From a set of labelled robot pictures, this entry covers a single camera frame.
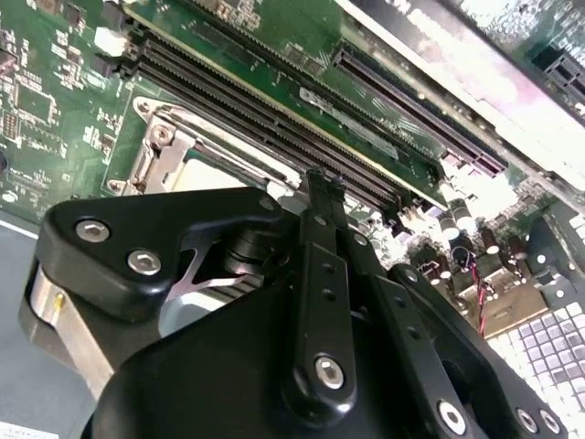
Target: silver screw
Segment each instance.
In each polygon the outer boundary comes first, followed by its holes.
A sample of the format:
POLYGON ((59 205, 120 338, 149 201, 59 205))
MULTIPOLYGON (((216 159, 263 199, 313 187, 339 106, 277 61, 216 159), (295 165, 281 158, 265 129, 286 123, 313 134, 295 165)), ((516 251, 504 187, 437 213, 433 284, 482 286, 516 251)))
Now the silver screw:
POLYGON ((542 420, 545 422, 552 433, 560 434, 560 425, 558 425, 557 420, 553 418, 549 412, 546 410, 541 410, 540 416, 542 416, 542 420))
POLYGON ((128 266, 138 274, 153 276, 161 271, 161 260, 148 250, 136 250, 128 256, 128 266))
POLYGON ((336 391, 344 385, 344 372, 334 359, 319 357, 314 368, 319 380, 329 389, 336 391))
POLYGON ((408 277, 412 282, 417 282, 419 280, 417 274, 414 273, 414 271, 412 271, 410 268, 407 268, 404 273, 406 274, 406 277, 408 277))
POLYGON ((321 224, 322 226, 327 225, 327 221, 321 215, 315 215, 314 220, 317 221, 317 224, 321 224))
POLYGON ((467 426, 465 425, 463 416, 453 406, 453 404, 447 401, 439 401, 438 409, 441 419, 445 422, 449 429, 455 434, 463 436, 467 426))
POLYGON ((524 428, 532 434, 538 433, 538 425, 532 416, 522 409, 517 409, 516 413, 518 413, 518 418, 520 418, 520 423, 524 425, 524 428))
POLYGON ((364 235, 360 235, 359 233, 356 233, 354 235, 354 238, 356 239, 356 242, 359 245, 367 245, 367 239, 366 239, 366 237, 364 235))
POLYGON ((104 242, 110 238, 108 226, 95 219, 86 219, 75 226, 77 236, 87 242, 104 242))
POLYGON ((266 210, 274 210, 274 203, 272 202, 271 198, 264 197, 260 200, 260 205, 265 208, 266 210))
POLYGON ((160 145, 169 145, 173 139, 173 132, 164 125, 153 127, 152 138, 160 145))
POLYGON ((138 110, 142 113, 148 113, 150 112, 150 105, 148 105, 148 102, 140 102, 138 104, 138 110))

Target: black memory slot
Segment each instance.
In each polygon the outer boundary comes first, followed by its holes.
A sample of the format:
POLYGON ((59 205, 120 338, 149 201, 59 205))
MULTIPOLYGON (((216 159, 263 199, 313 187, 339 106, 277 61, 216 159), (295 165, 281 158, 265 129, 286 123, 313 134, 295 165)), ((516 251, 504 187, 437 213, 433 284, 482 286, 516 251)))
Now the black memory slot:
POLYGON ((235 44, 245 47, 256 57, 264 59, 264 61, 266 61, 268 64, 272 65, 274 68, 282 71, 288 77, 292 78, 301 87, 305 87, 305 89, 317 93, 319 96, 329 101, 337 110, 346 114, 372 133, 375 133, 391 144, 399 145, 399 154, 408 154, 413 159, 426 163, 427 166, 435 169, 438 174, 442 172, 440 169, 437 169, 437 163, 435 160, 422 154, 409 145, 406 145, 397 134, 390 133, 386 128, 380 125, 380 123, 373 116, 367 114, 364 110, 354 105, 352 102, 348 101, 337 92, 329 89, 323 84, 318 83, 318 80, 312 77, 309 73, 299 69, 298 66, 294 66, 292 63, 283 59, 281 55, 268 46, 265 46, 260 41, 247 35, 240 29, 232 26, 218 16, 210 14, 209 11, 200 5, 197 0, 183 0, 183 2, 199 14, 205 16, 206 21, 210 24, 211 27, 215 28, 217 31, 220 31, 223 36, 229 38, 235 44))
POLYGON ((292 160, 302 170, 320 167, 330 177, 342 176, 347 187, 347 193, 363 200, 370 206, 383 209, 388 204, 395 202, 395 197, 390 192, 379 193, 359 178, 353 178, 351 173, 344 172, 343 167, 333 166, 330 160, 323 159, 320 155, 308 155, 306 151, 298 148, 294 143, 273 135, 258 123, 253 117, 249 120, 235 114, 223 102, 215 102, 204 96, 201 90, 194 90, 190 84, 181 78, 163 71, 159 65, 148 60, 142 60, 130 67, 134 73, 139 73, 153 83, 173 93, 185 102, 187 108, 202 117, 209 117, 221 121, 222 125, 235 135, 245 135, 247 138, 260 145, 265 145, 268 150, 283 155, 292 160))
POLYGON ((323 166, 335 171, 345 179, 348 189, 353 186, 356 195, 368 204, 381 207, 395 199, 389 189, 402 190, 351 153, 326 142, 167 43, 149 40, 142 49, 140 61, 139 70, 144 76, 164 83, 166 89, 179 91, 178 87, 188 102, 193 101, 237 131, 289 156, 305 168, 323 166))
POLYGON ((448 150, 488 176, 495 177, 507 169, 507 162, 487 145, 469 133, 464 134, 458 125, 450 125, 427 109, 420 100, 410 97, 395 85, 395 81, 382 68, 373 66, 357 53, 349 52, 345 48, 341 48, 336 55, 334 65, 356 84, 386 102, 448 150))

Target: electrolytic capacitor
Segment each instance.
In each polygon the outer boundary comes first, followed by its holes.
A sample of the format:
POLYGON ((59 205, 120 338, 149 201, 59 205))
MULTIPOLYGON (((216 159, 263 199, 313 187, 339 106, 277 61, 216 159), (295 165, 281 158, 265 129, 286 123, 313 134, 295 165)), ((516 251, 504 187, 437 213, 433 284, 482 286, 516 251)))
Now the electrolytic capacitor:
POLYGON ((481 235, 482 241, 484 242, 485 252, 487 254, 498 254, 500 246, 497 243, 494 232, 491 229, 482 229, 481 235))
POLYGON ((512 235, 508 238, 508 247, 510 254, 517 261, 523 261, 528 257, 526 242, 518 235, 512 235))
POLYGON ((427 279, 432 286, 436 286, 441 283, 441 277, 439 276, 439 271, 436 268, 433 268, 427 273, 427 279))
POLYGON ((451 202, 451 211, 455 218, 455 224, 458 229, 473 230, 475 229, 475 220, 465 204, 465 200, 461 198, 454 199, 451 202))
POLYGON ((437 272, 439 272, 439 277, 441 277, 441 279, 451 278, 451 266, 449 265, 449 260, 447 259, 447 256, 445 256, 444 254, 440 254, 437 256, 437 259, 435 262, 438 263, 438 265, 439 265, 437 267, 437 272))
POLYGON ((441 225, 442 235, 446 240, 451 241, 459 236, 459 229, 451 212, 444 212, 439 217, 439 224, 441 225))
POLYGON ((466 235, 461 235, 450 244, 453 261, 464 270, 469 269, 470 264, 475 261, 475 248, 471 240, 466 235))

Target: red wire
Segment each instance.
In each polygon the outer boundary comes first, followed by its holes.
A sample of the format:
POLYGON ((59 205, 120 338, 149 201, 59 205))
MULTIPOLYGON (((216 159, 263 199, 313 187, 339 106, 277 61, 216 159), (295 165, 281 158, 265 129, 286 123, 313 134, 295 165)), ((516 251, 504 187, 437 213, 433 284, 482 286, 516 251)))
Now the red wire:
POLYGON ((482 287, 482 278, 477 272, 477 265, 471 266, 473 281, 477 284, 477 298, 479 301, 479 333, 485 337, 485 288, 482 287))

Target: cable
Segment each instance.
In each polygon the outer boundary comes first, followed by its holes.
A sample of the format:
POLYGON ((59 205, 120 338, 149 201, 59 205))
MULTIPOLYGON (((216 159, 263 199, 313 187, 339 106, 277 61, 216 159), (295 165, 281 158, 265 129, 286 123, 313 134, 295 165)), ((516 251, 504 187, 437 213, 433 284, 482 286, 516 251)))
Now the cable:
POLYGON ((482 337, 485 337, 485 293, 482 278, 477 270, 475 263, 470 267, 472 272, 473 281, 477 285, 477 299, 479 302, 479 333, 482 337))
POLYGON ((473 281, 475 282, 477 288, 477 299, 479 302, 479 333, 483 338, 485 338, 485 299, 487 297, 487 288, 485 287, 484 281, 482 280, 482 276, 477 270, 477 263, 475 262, 474 255, 469 251, 469 249, 459 245, 453 247, 451 250, 451 257, 454 259, 454 253, 458 250, 463 250, 467 253, 467 257, 465 258, 465 263, 462 268, 472 272, 473 281))

